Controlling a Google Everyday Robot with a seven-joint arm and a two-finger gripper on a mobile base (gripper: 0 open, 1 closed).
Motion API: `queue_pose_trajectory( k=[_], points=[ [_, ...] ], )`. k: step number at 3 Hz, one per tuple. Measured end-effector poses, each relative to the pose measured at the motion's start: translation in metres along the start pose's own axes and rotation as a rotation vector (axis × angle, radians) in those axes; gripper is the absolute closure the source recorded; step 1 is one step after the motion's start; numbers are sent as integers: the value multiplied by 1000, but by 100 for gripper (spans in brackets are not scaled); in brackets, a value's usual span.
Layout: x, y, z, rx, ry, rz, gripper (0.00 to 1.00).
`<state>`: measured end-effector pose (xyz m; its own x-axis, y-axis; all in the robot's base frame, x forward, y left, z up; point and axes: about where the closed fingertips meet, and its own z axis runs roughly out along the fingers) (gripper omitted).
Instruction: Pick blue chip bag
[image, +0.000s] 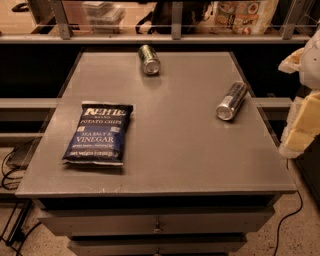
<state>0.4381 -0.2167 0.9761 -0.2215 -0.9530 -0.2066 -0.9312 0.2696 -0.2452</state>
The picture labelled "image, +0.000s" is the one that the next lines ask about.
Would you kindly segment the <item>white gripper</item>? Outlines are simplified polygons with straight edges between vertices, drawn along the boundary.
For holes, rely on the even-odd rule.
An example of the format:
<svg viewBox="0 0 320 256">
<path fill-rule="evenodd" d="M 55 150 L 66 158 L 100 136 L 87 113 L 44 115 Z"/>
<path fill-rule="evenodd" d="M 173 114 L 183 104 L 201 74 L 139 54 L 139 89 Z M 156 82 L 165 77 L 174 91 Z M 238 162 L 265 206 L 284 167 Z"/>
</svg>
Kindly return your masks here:
<svg viewBox="0 0 320 256">
<path fill-rule="evenodd" d="M 320 30 L 315 32 L 304 49 L 299 48 L 282 60 L 278 70 L 288 74 L 299 72 L 301 84 L 319 90 Z M 292 102 L 281 136 L 280 155 L 286 159 L 297 158 L 319 134 L 320 91 L 312 91 L 305 98 L 296 97 Z"/>
</svg>

